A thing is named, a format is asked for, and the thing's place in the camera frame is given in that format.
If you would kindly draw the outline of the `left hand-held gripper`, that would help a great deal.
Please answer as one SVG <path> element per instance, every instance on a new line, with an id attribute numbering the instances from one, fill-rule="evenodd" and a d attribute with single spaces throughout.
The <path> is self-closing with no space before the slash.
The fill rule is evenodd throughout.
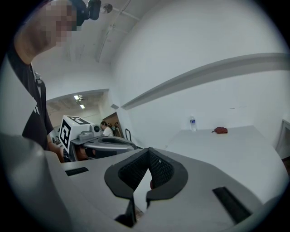
<path id="1" fill-rule="evenodd" d="M 101 159 L 137 149 L 129 140 L 106 136 L 99 125 L 78 116 L 63 116 L 59 139 L 70 162 Z"/>

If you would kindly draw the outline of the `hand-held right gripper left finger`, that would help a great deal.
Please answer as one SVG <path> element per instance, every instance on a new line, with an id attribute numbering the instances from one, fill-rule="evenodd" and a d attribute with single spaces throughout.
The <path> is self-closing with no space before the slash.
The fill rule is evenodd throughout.
<path id="1" fill-rule="evenodd" d="M 148 149 L 137 151 L 127 159 L 111 165 L 105 171 L 104 180 L 112 193 L 116 197 L 129 200 L 126 212 L 115 219 L 128 227 L 136 224 L 133 193 L 149 168 L 147 153 Z"/>

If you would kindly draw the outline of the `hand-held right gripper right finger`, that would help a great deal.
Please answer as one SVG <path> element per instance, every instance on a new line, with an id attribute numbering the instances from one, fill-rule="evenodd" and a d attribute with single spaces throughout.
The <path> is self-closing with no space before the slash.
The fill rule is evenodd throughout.
<path id="1" fill-rule="evenodd" d="M 152 201 L 172 199 L 185 187 L 189 175 L 180 162 L 153 148 L 149 148 L 146 155 L 152 177 L 152 188 L 146 194 L 149 207 Z"/>

